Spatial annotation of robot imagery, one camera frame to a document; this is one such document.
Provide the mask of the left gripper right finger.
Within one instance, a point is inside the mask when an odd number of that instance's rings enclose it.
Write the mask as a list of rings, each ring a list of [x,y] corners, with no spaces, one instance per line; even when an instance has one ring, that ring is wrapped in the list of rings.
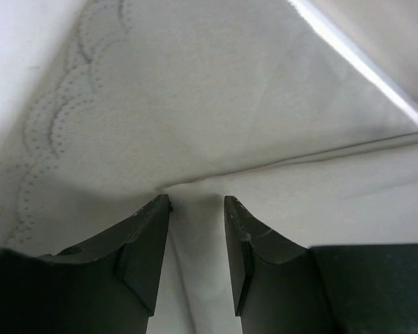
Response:
[[[244,333],[418,333],[418,244],[305,248],[224,198]]]

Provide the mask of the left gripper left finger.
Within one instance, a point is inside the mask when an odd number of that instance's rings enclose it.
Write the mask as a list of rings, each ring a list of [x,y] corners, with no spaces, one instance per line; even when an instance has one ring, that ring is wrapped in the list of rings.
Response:
[[[159,195],[55,255],[0,248],[0,333],[145,333],[169,227]]]

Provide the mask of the grey cloth placemat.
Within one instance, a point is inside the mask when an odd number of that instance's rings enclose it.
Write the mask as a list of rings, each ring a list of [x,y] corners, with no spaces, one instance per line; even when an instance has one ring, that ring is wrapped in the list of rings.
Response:
[[[418,243],[415,125],[284,1],[0,1],[0,246],[58,251],[169,191],[150,333],[239,333],[222,197],[318,244]]]

